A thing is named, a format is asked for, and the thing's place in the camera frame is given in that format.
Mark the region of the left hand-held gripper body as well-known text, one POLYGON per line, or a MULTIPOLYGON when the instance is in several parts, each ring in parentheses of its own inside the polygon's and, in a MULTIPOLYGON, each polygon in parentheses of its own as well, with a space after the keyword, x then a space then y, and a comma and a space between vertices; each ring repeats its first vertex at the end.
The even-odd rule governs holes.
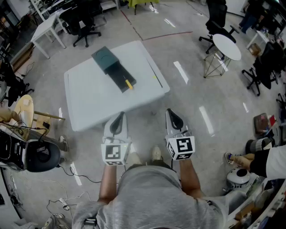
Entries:
POLYGON ((101 144, 102 160, 107 165, 126 165, 131 138, 127 132, 113 134, 105 132, 101 144))

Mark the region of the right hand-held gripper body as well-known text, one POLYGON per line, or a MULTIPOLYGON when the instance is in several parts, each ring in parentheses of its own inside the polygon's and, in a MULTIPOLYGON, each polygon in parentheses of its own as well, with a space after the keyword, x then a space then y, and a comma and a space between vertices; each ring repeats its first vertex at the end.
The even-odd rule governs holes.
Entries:
POLYGON ((166 147, 173 160, 190 159, 195 153, 195 138, 190 131, 175 133, 171 131, 165 136, 166 147))

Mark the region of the person's right forearm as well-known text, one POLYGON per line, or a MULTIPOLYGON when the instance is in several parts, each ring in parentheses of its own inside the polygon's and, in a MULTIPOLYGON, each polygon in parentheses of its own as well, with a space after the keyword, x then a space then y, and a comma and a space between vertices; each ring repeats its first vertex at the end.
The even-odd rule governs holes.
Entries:
POLYGON ((204 196, 197 173, 190 159, 179 161, 182 190, 193 198, 204 196))

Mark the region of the person's left forearm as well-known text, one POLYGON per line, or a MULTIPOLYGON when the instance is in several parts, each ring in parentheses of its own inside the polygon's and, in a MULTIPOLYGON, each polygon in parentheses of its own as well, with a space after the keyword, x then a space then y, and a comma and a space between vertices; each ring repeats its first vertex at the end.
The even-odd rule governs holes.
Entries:
POLYGON ((117 195, 117 167, 106 165, 101 180, 99 202, 109 204, 117 195))

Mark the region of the person's right shoe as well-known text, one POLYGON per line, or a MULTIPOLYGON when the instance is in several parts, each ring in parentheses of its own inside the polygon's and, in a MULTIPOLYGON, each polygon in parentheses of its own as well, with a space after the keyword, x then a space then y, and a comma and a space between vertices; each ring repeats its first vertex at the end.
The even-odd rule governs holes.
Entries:
POLYGON ((158 145, 154 146, 151 151, 151 161, 162 160, 161 150, 158 145))

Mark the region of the person's grey shirt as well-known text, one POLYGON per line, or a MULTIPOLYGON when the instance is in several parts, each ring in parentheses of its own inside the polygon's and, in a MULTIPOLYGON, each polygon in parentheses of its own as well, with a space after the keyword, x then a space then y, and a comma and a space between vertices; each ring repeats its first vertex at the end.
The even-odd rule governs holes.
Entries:
POLYGON ((223 229, 228 218, 224 197, 195 199, 181 188, 178 176, 161 166, 139 166, 125 172, 114 200, 78 204, 72 229, 223 229))

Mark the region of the white dome appliance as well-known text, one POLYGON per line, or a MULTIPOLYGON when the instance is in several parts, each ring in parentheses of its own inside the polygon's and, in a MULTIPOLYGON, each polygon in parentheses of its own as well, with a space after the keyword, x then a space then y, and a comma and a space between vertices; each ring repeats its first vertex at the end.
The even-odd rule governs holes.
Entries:
POLYGON ((243 189, 249 185, 250 173, 246 169, 235 168, 226 177, 227 187, 230 190, 243 189))

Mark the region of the black and white backpack device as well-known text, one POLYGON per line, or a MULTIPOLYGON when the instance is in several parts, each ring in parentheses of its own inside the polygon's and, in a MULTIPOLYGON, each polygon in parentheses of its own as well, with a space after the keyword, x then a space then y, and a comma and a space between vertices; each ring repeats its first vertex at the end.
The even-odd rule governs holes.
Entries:
POLYGON ((49 171, 60 164, 60 149, 49 141, 18 139, 0 130, 0 167, 33 173, 49 171))

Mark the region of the white power strip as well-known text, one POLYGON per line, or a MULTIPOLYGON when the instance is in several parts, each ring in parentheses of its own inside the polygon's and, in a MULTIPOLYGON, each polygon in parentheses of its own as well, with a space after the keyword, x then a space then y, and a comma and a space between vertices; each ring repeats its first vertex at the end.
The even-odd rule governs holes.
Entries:
POLYGON ((68 206, 68 204, 67 204, 67 202, 66 202, 65 199, 59 198, 59 201, 62 203, 64 210, 66 210, 66 211, 69 211, 69 210, 70 210, 70 207, 68 206))

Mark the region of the red brown bag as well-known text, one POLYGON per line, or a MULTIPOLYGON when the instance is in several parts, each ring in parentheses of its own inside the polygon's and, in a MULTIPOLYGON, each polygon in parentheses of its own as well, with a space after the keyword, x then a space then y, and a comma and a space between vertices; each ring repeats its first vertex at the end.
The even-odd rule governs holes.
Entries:
POLYGON ((259 114, 253 118, 254 131, 258 136, 266 136, 274 128, 277 119, 274 115, 259 114))

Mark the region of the round wooden table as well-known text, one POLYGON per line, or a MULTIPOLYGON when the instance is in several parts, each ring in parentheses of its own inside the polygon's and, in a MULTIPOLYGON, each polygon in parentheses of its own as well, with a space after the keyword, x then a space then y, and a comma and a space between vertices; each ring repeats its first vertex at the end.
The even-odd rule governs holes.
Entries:
POLYGON ((65 118, 61 116, 55 116, 48 113, 42 113, 34 110, 34 102, 30 95, 22 96, 16 106, 14 111, 21 117, 22 122, 24 124, 23 130, 18 131, 20 136, 27 140, 30 130, 35 130, 40 134, 47 135, 51 128, 51 119, 65 120, 65 118), (23 100, 30 100, 30 104, 28 106, 23 105, 23 100), (43 121, 46 121, 50 124, 50 128, 46 129, 43 127, 43 121))

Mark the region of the round white side table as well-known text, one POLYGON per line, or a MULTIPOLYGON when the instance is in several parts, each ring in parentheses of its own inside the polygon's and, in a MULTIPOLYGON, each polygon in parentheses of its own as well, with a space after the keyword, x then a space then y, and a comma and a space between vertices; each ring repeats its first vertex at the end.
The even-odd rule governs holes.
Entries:
POLYGON ((215 34, 213 36, 215 50, 204 58, 204 78, 222 76, 229 69, 232 61, 241 60, 238 46, 226 36, 215 34))

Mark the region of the black office chair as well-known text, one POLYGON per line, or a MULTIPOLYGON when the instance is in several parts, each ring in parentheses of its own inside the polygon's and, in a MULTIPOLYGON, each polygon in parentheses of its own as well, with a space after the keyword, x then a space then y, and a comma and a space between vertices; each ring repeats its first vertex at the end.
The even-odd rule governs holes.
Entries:
POLYGON ((8 107, 11 107, 14 102, 29 92, 34 92, 34 89, 27 89, 29 83, 24 83, 23 79, 16 76, 9 62, 2 61, 0 64, 0 81, 4 81, 9 88, 8 95, 4 98, 8 100, 8 107))
POLYGON ((101 36, 101 32, 95 31, 94 23, 94 16, 102 12, 100 0, 74 0, 66 3, 63 9, 59 18, 63 20, 64 28, 69 35, 77 36, 73 47, 82 39, 85 40, 85 46, 89 47, 89 35, 101 36))
POLYGON ((206 28, 209 32, 209 38, 200 36, 199 41, 206 40, 211 43, 211 46, 206 50, 206 54, 209 54, 210 49, 215 46, 213 42, 213 35, 220 34, 226 36, 234 43, 236 43, 232 33, 235 31, 239 34, 239 31, 232 25, 230 31, 224 29, 227 14, 226 0, 206 0, 206 3, 209 10, 209 20, 206 23, 206 28))
POLYGON ((252 81, 247 86, 250 89, 253 84, 257 88, 257 96, 260 96, 259 85, 263 84, 267 89, 271 89, 271 83, 276 79, 271 79, 271 74, 282 66, 284 59, 284 42, 267 42, 262 55, 256 57, 253 66, 247 71, 242 70, 242 74, 247 74, 252 81))

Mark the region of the white desk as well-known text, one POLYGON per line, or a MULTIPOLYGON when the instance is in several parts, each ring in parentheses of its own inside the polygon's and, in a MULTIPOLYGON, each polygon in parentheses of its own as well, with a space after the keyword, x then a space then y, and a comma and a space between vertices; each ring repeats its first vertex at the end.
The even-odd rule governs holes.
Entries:
POLYGON ((35 30, 35 33, 33 34, 32 38, 31 38, 31 42, 40 50, 40 52, 47 58, 49 59, 50 56, 42 49, 42 47, 39 45, 39 43, 37 42, 37 40, 39 38, 41 38, 43 35, 46 35, 47 38, 49 39, 50 42, 53 42, 51 40, 51 38, 49 38, 48 36, 48 32, 51 32, 54 37, 56 38, 56 40, 60 43, 60 45, 65 49, 66 46, 64 45, 64 43, 62 42, 62 40, 60 39, 60 37, 57 35, 56 31, 55 31, 55 26, 54 23, 56 21, 56 19, 58 19, 57 15, 53 15, 50 16, 47 20, 45 20, 43 23, 41 23, 37 29, 35 30))

